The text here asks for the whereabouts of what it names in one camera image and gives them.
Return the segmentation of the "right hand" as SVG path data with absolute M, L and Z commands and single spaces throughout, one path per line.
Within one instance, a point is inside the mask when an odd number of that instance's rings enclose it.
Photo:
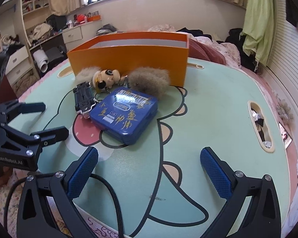
M 0 186 L 4 186 L 8 183 L 11 175 L 13 173 L 13 169 L 9 167 L 3 167 L 0 172 Z

